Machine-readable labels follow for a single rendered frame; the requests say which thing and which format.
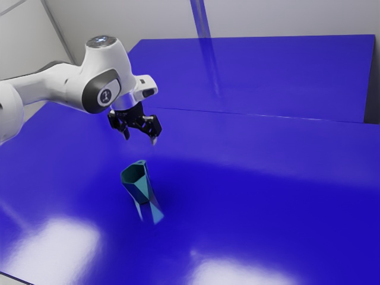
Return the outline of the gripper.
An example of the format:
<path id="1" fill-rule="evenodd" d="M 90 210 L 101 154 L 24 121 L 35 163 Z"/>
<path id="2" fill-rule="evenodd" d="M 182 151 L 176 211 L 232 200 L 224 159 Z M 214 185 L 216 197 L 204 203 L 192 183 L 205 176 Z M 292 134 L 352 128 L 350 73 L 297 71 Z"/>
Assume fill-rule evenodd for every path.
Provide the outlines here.
<path id="1" fill-rule="evenodd" d="M 112 129 L 119 131 L 126 140 L 129 140 L 128 127 L 139 129 L 148 135 L 152 145 L 156 145 L 157 139 L 162 132 L 162 126 L 156 115 L 145 116 L 143 104 L 137 103 L 127 110 L 111 109 L 107 114 Z"/>

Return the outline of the teal faceted mug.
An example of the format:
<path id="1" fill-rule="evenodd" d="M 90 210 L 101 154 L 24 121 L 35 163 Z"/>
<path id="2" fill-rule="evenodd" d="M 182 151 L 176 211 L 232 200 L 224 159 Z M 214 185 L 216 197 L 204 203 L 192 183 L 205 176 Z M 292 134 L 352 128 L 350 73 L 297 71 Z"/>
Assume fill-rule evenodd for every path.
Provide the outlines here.
<path id="1" fill-rule="evenodd" d="M 142 222 L 156 225 L 164 218 L 145 160 L 130 164 L 121 172 L 121 183 L 130 194 Z"/>

